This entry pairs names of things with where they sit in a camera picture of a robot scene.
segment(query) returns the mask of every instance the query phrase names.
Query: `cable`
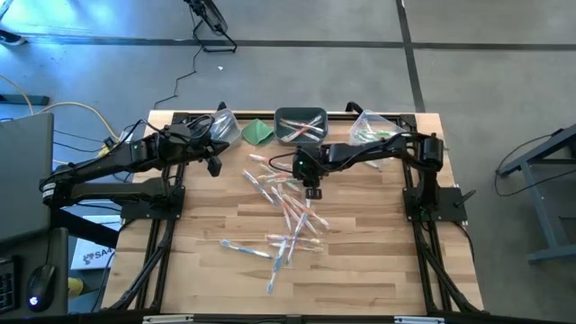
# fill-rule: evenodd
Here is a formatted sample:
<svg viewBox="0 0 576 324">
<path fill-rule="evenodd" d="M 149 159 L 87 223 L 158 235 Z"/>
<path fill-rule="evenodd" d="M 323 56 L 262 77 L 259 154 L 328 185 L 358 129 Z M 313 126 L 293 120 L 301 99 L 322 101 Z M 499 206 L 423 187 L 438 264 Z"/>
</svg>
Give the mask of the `cable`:
<svg viewBox="0 0 576 324">
<path fill-rule="evenodd" d="M 535 138 L 535 139 L 531 139 L 531 140 L 529 140 L 529 141 L 527 141 L 527 142 L 524 142 L 524 143 L 518 145 L 516 148 L 512 149 L 512 151 L 511 151 L 510 153 L 508 153 L 508 154 L 502 159 L 502 161 L 500 161 L 500 164 L 498 165 L 498 168 L 497 168 L 496 171 L 494 172 L 494 191 L 496 192 L 496 194 L 497 194 L 498 196 L 500 196 L 500 197 L 510 197 L 510 196 L 515 195 L 515 194 L 520 194 L 520 193 L 522 193 L 523 191 L 525 191 L 525 190 L 527 190 L 527 189 L 529 189 L 529 188 L 532 188 L 533 186 L 540 185 L 540 184 L 543 184 L 543 183 L 545 183 L 545 182 L 547 182 L 547 181 L 554 180 L 554 179 L 559 178 L 559 177 L 561 177 L 561 176 L 566 176 L 566 175 L 569 175 L 569 174 L 571 174 L 571 173 L 576 172 L 576 169 L 573 169 L 573 170 L 570 170 L 570 171 L 561 173 L 561 174 L 559 174 L 559 175 L 553 175 L 553 176 L 547 177 L 546 179 L 540 180 L 540 181 L 538 181 L 538 182 L 536 182 L 536 183 L 534 183 L 534 184 L 527 185 L 527 186 L 525 186 L 524 188 L 518 189 L 518 190 L 516 190 L 516 191 L 514 191 L 514 192 L 512 192 L 512 193 L 501 193 L 501 192 L 498 190 L 498 170 L 500 170 L 500 168 L 502 167 L 502 165 L 504 164 L 504 162 L 505 162 L 512 154 L 514 154 L 516 151 L 518 151 L 519 149 L 523 148 L 524 146 L 526 146 L 526 145 L 528 145 L 528 144 L 530 144 L 530 143 L 533 143 L 533 142 L 535 142 L 535 141 L 537 141 L 537 140 L 541 140 L 541 139 L 545 139 L 545 138 L 551 137 L 552 135 L 553 135 L 553 134 L 548 134 L 548 135 L 540 136 L 540 137 L 537 137 L 537 138 Z"/>
<path fill-rule="evenodd" d="M 65 131 L 62 131 L 62 130 L 54 130 L 54 132 L 60 133 L 60 134 L 63 134 L 63 135 L 68 135 L 68 136 L 75 137 L 75 138 L 79 138 L 79 139 L 82 139 L 82 140 L 90 140 L 90 141 L 93 141 L 93 142 L 96 142 L 96 143 L 100 143 L 100 144 L 103 143 L 101 140 L 98 140 L 98 139 L 90 139 L 90 138 L 87 138 L 87 137 L 84 137 L 84 136 L 80 136 L 80 135 L 76 135 L 76 134 L 70 134 L 70 133 L 65 132 Z"/>
<path fill-rule="evenodd" d="M 6 80 L 6 82 L 11 84 L 14 88 L 16 88 L 16 90 L 18 90 L 18 92 L 20 93 L 20 95 L 22 95 L 24 97 L 24 100 L 26 100 L 26 103 L 28 104 L 28 107 L 30 108 L 30 115 L 34 115 L 34 109 L 32 108 L 32 103 L 30 102 L 28 95 L 26 95 L 26 93 L 16 83 L 12 82 L 6 76 L 0 75 L 0 77 L 2 79 Z M 116 140 L 119 139 L 118 136 L 116 136 L 116 134 L 114 133 L 114 130 L 112 130 L 112 127 L 110 127 L 110 124 L 108 123 L 108 121 L 95 108 L 93 108 L 87 104 L 84 104 L 84 103 L 76 103 L 76 102 L 54 103 L 54 104 L 49 105 L 48 107 L 42 108 L 38 113 L 45 113 L 54 107 L 57 107 L 60 105 L 65 105 L 65 104 L 76 105 L 76 106 L 84 107 L 88 110 L 91 110 L 93 113 L 95 113 L 100 118 L 100 120 L 104 123 L 104 125 L 106 126 L 108 131 L 112 134 L 112 136 Z"/>
<path fill-rule="evenodd" d="M 87 153 L 95 153 L 95 152 L 100 152 L 102 150 L 102 148 L 99 148 L 99 149 L 75 148 L 75 147 L 70 146 L 68 144 L 62 144 L 62 143 L 58 143 L 56 141 L 54 142 L 54 145 L 60 145 L 61 147 L 64 147 L 64 148 L 69 148 L 69 149 L 77 150 L 78 152 L 87 152 Z"/>
<path fill-rule="evenodd" d="M 20 93 L 20 95 L 22 95 L 24 97 L 24 100 L 26 101 L 26 103 L 28 104 L 28 108 L 30 108 L 30 114 L 34 114 L 34 108 L 32 108 L 32 103 L 30 102 L 30 99 L 28 98 L 28 95 L 26 95 L 24 93 L 24 91 L 18 86 L 16 85 L 16 83 L 10 81 L 10 79 L 8 79 L 6 76 L 0 75 L 0 77 L 4 80 L 6 80 L 6 82 L 8 82 L 9 84 L 11 84 L 14 88 L 16 88 L 16 90 L 18 90 L 18 92 Z"/>
<path fill-rule="evenodd" d="M 462 226 L 462 224 L 458 223 L 457 221 L 454 222 L 454 225 L 456 225 L 468 239 L 468 245 L 470 245 L 470 253 L 472 254 L 472 262 L 475 263 L 474 245 L 472 243 L 472 239 L 470 238 L 470 234 L 468 234 L 468 231 L 464 228 L 464 226 Z"/>
<path fill-rule="evenodd" d="M 92 204 L 81 203 L 81 202 L 77 202 L 76 206 L 90 207 L 90 208 L 102 208 L 102 209 L 106 209 L 109 211 L 122 212 L 118 208 L 113 208 L 113 207 L 108 207 L 108 206 L 100 206 L 100 205 L 92 205 Z"/>
<path fill-rule="evenodd" d="M 87 104 L 84 103 L 77 103 L 77 102 L 63 102 L 63 103 L 54 103 L 49 105 L 48 107 L 42 108 L 38 113 L 45 113 L 48 110 L 54 108 L 54 107 L 58 107 L 61 105 L 75 105 L 75 106 L 79 106 L 79 107 L 83 107 L 86 108 L 87 110 L 92 111 L 93 113 L 96 114 L 96 116 L 98 116 L 98 118 L 100 118 L 100 120 L 103 122 L 104 126 L 106 126 L 106 128 L 108 129 L 108 131 L 110 132 L 110 134 L 112 134 L 112 136 L 116 139 L 119 140 L 120 138 L 118 136 L 116 136 L 116 133 L 114 133 L 114 130 L 112 129 L 112 127 L 110 127 L 110 124 L 108 123 L 108 121 L 100 114 L 100 112 L 98 112 L 94 107 L 91 107 Z"/>
<path fill-rule="evenodd" d="M 114 256 L 114 254 L 116 254 L 116 251 L 112 252 L 110 254 L 110 256 L 108 257 L 108 262 L 106 262 L 106 266 L 104 267 L 104 270 L 102 273 L 102 281 L 100 282 L 100 288 L 98 289 L 98 296 L 96 297 L 96 301 L 94 302 L 94 306 L 92 306 L 92 309 L 90 310 L 90 312 L 94 312 L 94 310 L 96 309 L 96 306 L 98 306 L 98 302 L 100 301 L 100 297 L 102 297 L 102 291 L 104 289 L 104 283 L 106 282 L 106 273 L 108 272 L 108 266 L 110 266 L 110 261 L 112 261 L 112 257 Z"/>
<path fill-rule="evenodd" d="M 188 7 L 188 8 L 189 8 L 189 10 L 190 10 L 190 17 L 192 18 L 192 23 L 193 23 L 193 27 L 194 27 L 194 26 L 196 25 L 196 21 L 194 20 L 194 15 L 193 15 L 193 13 L 192 13 L 192 9 L 191 9 L 190 7 Z M 182 80 L 182 79 L 184 79 L 184 78 L 187 78 L 187 77 L 189 77 L 189 76 L 191 76 L 191 75 L 193 75 L 193 74 L 195 74 L 195 73 L 197 72 L 197 71 L 196 71 L 196 57 L 200 54 L 200 52 L 202 52 L 203 49 L 204 49 L 204 46 L 201 45 L 200 48 L 198 49 L 198 51 L 196 52 L 196 54 L 194 54 L 194 56 L 193 56 L 193 58 L 192 58 L 192 72 L 190 72 L 190 73 L 188 73 L 188 74 L 185 74 L 185 75 L 183 75 L 183 76 L 178 77 L 178 78 L 176 79 L 176 81 L 175 81 L 174 91 L 173 91 L 172 95 L 170 95 L 169 97 L 166 97 L 166 98 L 164 98 L 164 99 L 162 99 L 162 100 L 156 101 L 156 102 L 154 103 L 154 107 L 152 107 L 152 110 L 156 110 L 156 106 L 157 106 L 158 104 L 163 103 L 163 102 L 165 102 L 165 101 L 168 101 L 168 100 L 170 100 L 170 99 L 174 99 L 174 98 L 177 98 L 177 97 L 178 97 L 178 94 L 176 94 L 176 91 L 178 90 L 178 81 L 180 81 L 180 80 Z"/>
</svg>

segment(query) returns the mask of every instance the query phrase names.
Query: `computer mouse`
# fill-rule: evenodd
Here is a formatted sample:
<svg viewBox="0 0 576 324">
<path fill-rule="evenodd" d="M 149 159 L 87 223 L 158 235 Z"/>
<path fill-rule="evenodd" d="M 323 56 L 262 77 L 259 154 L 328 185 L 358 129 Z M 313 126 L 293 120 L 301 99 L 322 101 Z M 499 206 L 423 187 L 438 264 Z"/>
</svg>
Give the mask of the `computer mouse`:
<svg viewBox="0 0 576 324">
<path fill-rule="evenodd" d="M 26 301 L 31 311 L 45 311 L 54 300 L 56 267 L 42 265 L 34 269 L 26 286 Z"/>
</svg>

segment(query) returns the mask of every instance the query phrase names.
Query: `gray floor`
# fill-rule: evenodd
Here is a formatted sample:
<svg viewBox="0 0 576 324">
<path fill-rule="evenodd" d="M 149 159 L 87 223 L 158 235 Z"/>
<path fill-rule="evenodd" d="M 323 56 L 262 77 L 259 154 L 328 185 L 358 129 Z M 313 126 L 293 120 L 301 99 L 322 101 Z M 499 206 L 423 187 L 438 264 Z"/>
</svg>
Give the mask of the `gray floor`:
<svg viewBox="0 0 576 324">
<path fill-rule="evenodd" d="M 47 4 L 16 0 L 0 26 L 66 35 L 190 37 L 181 1 L 50 3 L 43 8 Z M 576 3 L 570 0 L 405 3 L 414 41 L 576 42 Z M 217 5 L 230 34 L 242 40 L 401 41 L 393 0 L 218 0 Z M 54 14 L 40 16 L 42 10 Z M 196 51 L 29 44 L 0 48 L 0 61 L 1 73 L 28 93 L 92 104 L 120 130 L 171 95 L 175 78 L 191 70 Z M 576 52 L 416 50 L 415 57 L 427 112 L 442 117 L 455 178 L 464 190 L 478 191 L 467 209 L 486 310 L 576 321 L 576 259 L 528 265 L 526 254 L 545 242 L 527 193 L 499 198 L 493 191 L 494 169 L 510 150 L 575 122 Z M 381 112 L 415 109 L 403 49 L 240 48 L 236 55 L 202 53 L 196 67 L 196 75 L 180 82 L 179 97 L 158 109 L 215 108 L 225 101 L 239 110 L 318 105 L 339 111 L 349 100 Z M 12 91 L 0 85 L 0 92 Z M 27 113 L 23 106 L 0 108 L 3 118 Z M 108 136 L 90 112 L 59 107 L 55 114 L 59 130 Z M 57 159 L 89 157 L 55 148 Z M 523 183 L 512 176 L 499 186 L 512 191 Z M 92 280 L 97 282 L 97 275 Z M 87 311 L 93 301 L 83 296 L 70 310 Z"/>
</svg>

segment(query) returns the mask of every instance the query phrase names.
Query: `desk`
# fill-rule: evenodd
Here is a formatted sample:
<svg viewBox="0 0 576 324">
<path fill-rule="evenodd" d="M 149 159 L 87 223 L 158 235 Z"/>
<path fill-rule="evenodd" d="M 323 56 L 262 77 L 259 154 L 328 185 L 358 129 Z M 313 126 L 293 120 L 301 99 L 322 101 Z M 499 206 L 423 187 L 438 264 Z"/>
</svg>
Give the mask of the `desk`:
<svg viewBox="0 0 576 324">
<path fill-rule="evenodd" d="M 152 111 L 148 120 L 162 127 L 172 121 L 173 113 Z M 438 114 L 417 113 L 416 117 L 419 132 L 444 137 Z M 239 122 L 243 127 L 249 121 Z M 351 125 L 351 121 L 331 121 L 326 142 L 348 142 Z M 272 157 L 290 151 L 293 148 L 281 147 L 276 141 L 263 147 L 242 142 L 220 156 L 223 167 L 217 178 L 210 177 L 205 163 L 191 163 L 186 168 L 184 212 L 176 223 L 162 312 L 424 314 L 414 236 L 404 219 L 399 160 L 389 161 L 381 173 L 357 164 L 322 180 L 324 198 L 312 206 L 331 225 L 322 238 L 325 251 L 297 252 L 293 268 L 281 270 L 271 296 L 266 295 L 272 267 L 269 260 L 220 246 L 220 239 L 230 239 L 275 252 L 266 244 L 265 234 L 283 233 L 284 217 L 256 192 L 242 170 L 260 174 L 257 163 L 248 160 L 249 153 Z M 155 176 L 160 173 L 136 174 L 134 181 Z M 438 182 L 442 186 L 455 183 L 447 153 Z M 446 271 L 481 309 L 468 241 L 452 223 L 437 226 Z M 120 234 L 103 305 L 117 301 L 141 269 L 149 227 L 149 220 L 136 220 Z M 154 291 L 154 277 L 148 300 Z M 437 280 L 434 275 L 431 279 L 437 292 Z M 440 305 L 438 293 L 435 297 Z"/>
</svg>

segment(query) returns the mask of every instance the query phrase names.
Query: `plastic bag of toothbrushes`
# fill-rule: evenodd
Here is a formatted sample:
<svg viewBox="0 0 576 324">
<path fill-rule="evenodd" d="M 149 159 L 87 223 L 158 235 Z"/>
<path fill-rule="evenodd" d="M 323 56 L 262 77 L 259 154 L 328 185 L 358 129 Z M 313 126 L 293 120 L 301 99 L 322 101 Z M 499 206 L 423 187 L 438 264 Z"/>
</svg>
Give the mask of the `plastic bag of toothbrushes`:
<svg viewBox="0 0 576 324">
<path fill-rule="evenodd" d="M 222 109 L 212 114 L 214 123 L 210 127 L 212 140 L 222 140 L 229 143 L 227 150 L 240 144 L 240 127 L 234 113 L 230 109 Z"/>
<path fill-rule="evenodd" d="M 371 141 L 389 139 L 393 135 L 405 131 L 395 123 L 386 120 L 376 112 L 364 110 L 350 129 L 350 145 L 362 145 Z M 382 170 L 383 164 L 389 160 L 383 158 L 365 163 L 377 169 Z"/>
</svg>

